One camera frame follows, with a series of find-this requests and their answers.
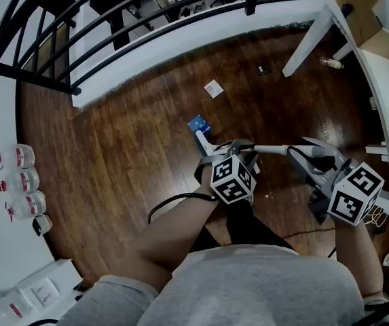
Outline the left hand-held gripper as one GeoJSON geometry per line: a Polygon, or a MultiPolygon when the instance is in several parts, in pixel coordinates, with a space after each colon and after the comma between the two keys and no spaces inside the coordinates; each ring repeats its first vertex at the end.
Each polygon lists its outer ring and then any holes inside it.
{"type": "Polygon", "coordinates": [[[226,141],[207,149],[200,142],[204,155],[201,157],[194,177],[202,182],[203,169],[212,164],[210,186],[224,203],[231,204],[240,200],[253,203],[256,181],[252,176],[259,154],[253,150],[255,144],[246,139],[226,141]]]}

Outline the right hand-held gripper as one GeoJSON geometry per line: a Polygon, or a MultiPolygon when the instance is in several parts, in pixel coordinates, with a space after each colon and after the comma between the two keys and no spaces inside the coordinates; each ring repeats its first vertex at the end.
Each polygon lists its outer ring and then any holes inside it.
{"type": "Polygon", "coordinates": [[[314,188],[308,204],[322,224],[330,215],[358,225],[375,205],[384,179],[367,163],[346,159],[327,143],[300,137],[286,155],[302,179],[314,188]]]}

